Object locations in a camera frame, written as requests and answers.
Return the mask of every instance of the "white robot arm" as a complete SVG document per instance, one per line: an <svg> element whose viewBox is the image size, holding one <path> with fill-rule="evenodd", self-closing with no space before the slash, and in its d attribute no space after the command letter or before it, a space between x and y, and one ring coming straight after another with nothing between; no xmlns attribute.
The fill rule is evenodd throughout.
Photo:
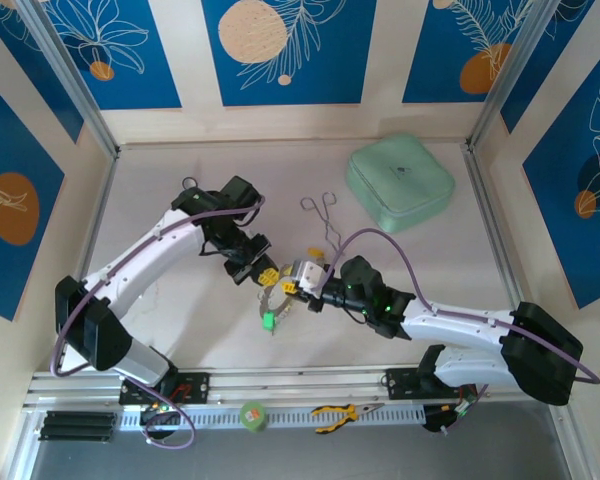
<svg viewBox="0 0 600 480"><path fill-rule="evenodd" d="M235 283L258 282L262 272L275 268L265 255L270 243L263 235L248 236L236 221L248 210L257 212L261 203L261 195L239 177L219 192L197 187L182 192L118 259L82 282L69 276L57 285L60 343L66 339L97 370L115 369L169 395L178 369L131 337L120 319L151 283L182 256L204 252L207 242L227 258L225 270ZM386 286L360 256L345 262L340 273L336 278L333 268L327 272L311 262L296 262L296 281L287 291L315 312L324 304L358 312L387 338L441 342L430 347L418 369L429 394L478 383L518 386L554 405L568 402L582 344L537 305L522 302L510 312L429 303L419 291L416 296Z"/></svg>
<svg viewBox="0 0 600 480"><path fill-rule="evenodd" d="M269 240L247 235L240 228L246 225L237 223L248 211L254 212L253 220L262 202L263 197L240 177L219 192L197 187L183 191L160 221L113 262L81 282L67 276L58 283L59 343L66 340L96 370L115 369L170 393L178 369L129 335L120 320L149 285L184 255L203 254L207 242L227 259L225 270L236 284L247 278L257 282L262 272L275 268L265 254Z"/></svg>
<svg viewBox="0 0 600 480"><path fill-rule="evenodd" d="M295 284L288 290L314 312L324 304L358 312L384 337L441 342L429 348L418 368L429 389L468 384L519 387L542 402L565 405L577 367L586 369L578 362L582 344L535 304L521 302L512 312L430 303L420 292L386 286L380 272L360 256L342 265L341 278L331 272L311 262L296 262ZM595 383L597 377L585 371Z"/></svg>

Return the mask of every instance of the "gray floor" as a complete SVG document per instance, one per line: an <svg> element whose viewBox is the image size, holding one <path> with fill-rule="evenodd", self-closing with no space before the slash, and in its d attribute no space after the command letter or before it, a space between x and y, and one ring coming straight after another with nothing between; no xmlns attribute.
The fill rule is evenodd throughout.
<svg viewBox="0 0 600 480"><path fill-rule="evenodd" d="M166 452L139 433L108 445L50 442L34 480L437 480L570 478L546 406L478 405L448 437L419 426L201 430L189 450Z"/></svg>

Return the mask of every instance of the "metal tweezers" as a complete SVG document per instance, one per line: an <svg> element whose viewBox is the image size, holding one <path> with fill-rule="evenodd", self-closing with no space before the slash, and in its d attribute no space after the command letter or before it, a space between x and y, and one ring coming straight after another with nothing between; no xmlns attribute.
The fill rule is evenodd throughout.
<svg viewBox="0 0 600 480"><path fill-rule="evenodd" d="M300 206L302 207L302 209L305 212L309 212L311 210L315 210L316 212L318 212L318 216L320 217L320 220L322 220L322 222L324 223L324 228L325 228L324 239L327 242L329 242L329 245L331 245L333 250L337 252L338 250L340 250L340 247L342 245L342 235L340 235L340 232L338 232L334 228L333 224L331 223L330 216L329 216L329 207L335 205L336 203L338 203L338 199L336 198L334 193L324 192L322 194L322 207L324 208L324 214L323 214L320 211L320 209L318 208L318 205L316 204L316 201L313 198L304 197L302 200L300 200ZM329 234L332 232L335 235L336 243L334 243L329 238Z"/></svg>

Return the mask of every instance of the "pliers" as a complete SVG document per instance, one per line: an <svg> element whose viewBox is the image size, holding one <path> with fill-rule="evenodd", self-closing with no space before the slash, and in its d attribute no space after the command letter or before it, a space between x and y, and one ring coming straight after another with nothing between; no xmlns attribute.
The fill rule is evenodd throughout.
<svg viewBox="0 0 600 480"><path fill-rule="evenodd" d="M321 413L327 412L336 412L336 413L344 413L345 416L340 419L338 422L334 423L330 427L320 427L316 428L316 433L321 435L335 432L343 425L346 425L349 422L357 421L362 415L366 415L368 413L377 410L380 407L383 407L384 403L367 403L364 405L353 405L350 403L349 405L344 406L332 406L332 405L324 405L322 407L318 407L314 409L311 414L312 415L320 415Z"/></svg>

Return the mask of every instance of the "wire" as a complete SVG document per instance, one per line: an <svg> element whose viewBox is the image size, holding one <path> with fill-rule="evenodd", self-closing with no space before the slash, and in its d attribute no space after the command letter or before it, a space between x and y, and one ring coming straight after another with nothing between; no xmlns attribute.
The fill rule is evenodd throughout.
<svg viewBox="0 0 600 480"><path fill-rule="evenodd" d="M245 220L243 223L236 223L236 225L238 225L240 228L248 227L253 223L253 221L256 219L259 213L260 209L254 210L247 220Z"/></svg>
<svg viewBox="0 0 600 480"><path fill-rule="evenodd" d="M453 318L458 318L458 319L462 319L462 320L470 320L470 321L476 321L476 322L481 322L481 323L489 323L489 321L490 321L489 317L483 317L481 315L474 315L474 314L471 314L471 313L454 312L452 310L442 310L442 309L438 309L438 310L434 311L433 306L427 301L427 299L425 298L424 294L422 293L422 290L420 289L420 284L418 283L418 279L416 278L416 274L415 274L415 272L413 270L413 267L411 266L411 262L407 258L406 253L404 252L404 250L400 247L400 245L398 245L398 243L393 238L391 238L391 236L387 235L385 232L383 232L381 230L378 230L377 228L363 228L362 230L358 230L353 235L351 235L349 238L347 238L344 241L344 243L342 244L342 246L336 252L336 255L333 258L333 261L331 262L331 266L327 270L326 275L324 275L322 281L318 284L318 286L316 286L313 289L314 291L319 291L319 290L322 289L322 287L324 287L324 285L327 283L327 281L329 280L329 278L331 278L331 275L333 274L333 272L335 270L336 262L338 261L338 259L340 258L340 256L344 253L344 250L349 246L349 244L353 240L355 240L357 237L359 237L360 235L362 235L364 233L375 233L376 235L380 235L381 237L383 237L384 239L386 239L389 243L391 243L391 245L393 245L393 247L400 254L400 257L402 258L402 261L404 262L404 264L407 267L407 270L409 271L409 276L411 277L411 281L413 282L413 288L416 291L416 295L417 295L418 299L422 302L422 304L424 305L424 307L427 310L429 310L431 313L445 315L445 316L449 316L449 317L453 317ZM503 322L501 320L494 320L494 323L498 327L506 328L506 329L511 330L511 331L513 331L513 332L515 332L515 333L517 333L519 335L523 335L523 336L529 338L530 340L533 340L534 342L540 344L541 346L543 346L544 348L546 348L550 352L555 353L561 359L563 359L564 361L566 361L570 365L576 367L578 370L582 371L583 373L585 373L589 377L589 378L576 377L574 379L574 381L576 381L576 382L584 382L584 383L591 383L591 384L594 384L594 385L600 384L600 377L598 377L595 373L593 373L593 371L591 371L588 367L586 367L585 365L583 365L581 362L579 362L578 360L576 360L575 358L573 358L568 353L566 353L563 350L559 349L555 345L552 345L551 343L547 342L544 338L541 338L538 335L536 335L535 333L532 333L532 332L530 332L528 330L525 330L524 328L520 328L517 325L512 325L512 324Z"/></svg>
<svg viewBox="0 0 600 480"><path fill-rule="evenodd" d="M224 250L213 250L211 252L207 252L206 248L207 248L207 242L204 242L202 244L202 248L200 249L200 253L198 254L199 257L211 257L213 255L235 255L236 254L236 250L232 250L232 249L224 249Z"/></svg>
<svg viewBox="0 0 600 480"><path fill-rule="evenodd" d="M482 388L480 389L480 392L478 393L478 396L473 401L473 403L471 403L471 405L469 405L467 407L467 409L464 411L464 414L462 416L459 416L458 419L455 422L453 422L451 425L449 425L448 427L445 427L445 430L442 430L442 432L445 435L449 432L449 430L453 430L454 428L456 428L456 426L460 422L460 419L462 419L463 417L466 417L467 413L469 413L471 411L471 409L473 409L473 407L476 406L476 403L478 403L480 401L480 399L484 396L484 394L487 392L487 388L489 388L489 385L483 385Z"/></svg>
<svg viewBox="0 0 600 480"><path fill-rule="evenodd" d="M178 220L177 222L172 223L171 225L168 225L167 227L160 230L158 235L150 236L145 241L143 241L141 244L139 244L137 247L135 247L122 260L120 260L120 262L118 262L111 270L109 270L109 272L106 273L106 275L104 276L104 278L102 280L100 280L98 283L96 283L94 285L94 287L87 292L87 294L82 298L82 300L80 300L80 302L78 302L78 305L76 305L76 308L74 308L71 311L71 314L69 314L69 318L67 318L67 321L65 322L63 327L60 329L60 332L58 333L58 339L56 340L56 344L54 345L53 351L51 353L51 362L49 364L49 369L51 370L51 374L55 377L68 377L70 375L73 375L74 373L84 370L85 368L87 368L89 366L89 363L85 362L85 363L78 365L77 367L74 367L71 370L68 370L66 372L63 372L60 370L60 367L58 364L59 364L59 360L62 356L62 351L64 349L67 334L69 333L69 330L71 330L71 327L73 326L76 319L78 318L78 315L80 314L82 309L87 305L87 303L89 303L89 301L95 297L96 293L98 293L98 291L106 283L108 283L120 270L122 270L125 267L125 265L127 265L133 258L135 258L138 254L140 254L140 252L142 252L145 248L147 248L153 242L156 242L156 241L158 241L158 239L161 239L167 233L169 233L177 228L180 228L183 225L186 225L186 224L198 221L198 220L202 220L205 218L220 217L220 216L225 216L225 215L242 215L243 213L249 213L254 210L260 209L262 207L262 205L264 204L265 200L266 200L265 197L261 196L260 201L258 203L256 203L255 205L253 205L251 207L248 207L248 208L238 208L238 209L231 209L231 210L214 210L212 212L203 212L203 213L198 213L196 215L191 215L190 217L183 218L182 220ZM123 376L125 376L127 378L127 380L129 380L131 383L133 383L137 387L141 388L142 390L146 391L147 393L155 396L158 400L169 405L176 412L178 412L180 415L182 415L182 417L185 419L185 421L191 427L191 438L188 442L186 442L182 445L165 445L163 443L155 442L152 439L151 439L151 445L154 445L154 446L160 447L160 448L165 448L167 450L177 450L180 448L186 448L193 443L193 440L195 438L195 433L196 433L195 427L194 427L191 419L189 417L187 417L187 415L184 413L184 411L180 407L178 407L175 403L173 403L171 400L166 398L164 395L160 394L159 392L156 392L154 389L152 389L148 385L144 385L143 383L137 381L136 379L134 379L132 377L128 377L126 375L123 375ZM148 435L148 429L146 426L145 426L145 429L143 430L143 434L145 435L145 437L147 437L147 435Z"/></svg>
<svg viewBox="0 0 600 480"><path fill-rule="evenodd" d="M344 310L344 313L346 313L347 315L349 315L351 317L351 320L353 320L354 322L356 322L358 325L366 325L367 324L366 320L364 322L362 320L358 320L356 317L353 316L353 314L349 310L347 310L344 307L342 307L342 309Z"/></svg>
<svg viewBox="0 0 600 480"><path fill-rule="evenodd" d="M171 408L173 408L175 410L175 412L177 412L184 419L184 421L189 425L189 428L191 428L191 436L189 437L189 440L187 440L185 443L182 443L179 445L167 445L166 443L163 443L163 442L156 442L153 438L151 438L151 434L149 432L149 427L151 425L153 425L153 423L155 423L154 419L156 419L156 417L159 417L159 415L156 415L151 420L149 420L147 422L147 424L144 426L144 428L142 429L142 435L144 435L144 438L147 439L147 443L149 445L153 445L154 447L162 448L164 450L182 450L183 448L187 448L187 447L191 446L191 444L196 439L196 426L193 424L193 420L191 420L189 415L187 415L185 413L185 411L182 410L182 408L180 408L178 405L176 405L175 402L173 402L170 398L162 395L160 392L154 390L153 388L145 385L142 382L139 382L138 380L136 380L133 377L126 377L126 378L129 382L133 383L136 387L140 388L141 390L144 390L149 395L153 395L161 402L166 403Z"/></svg>

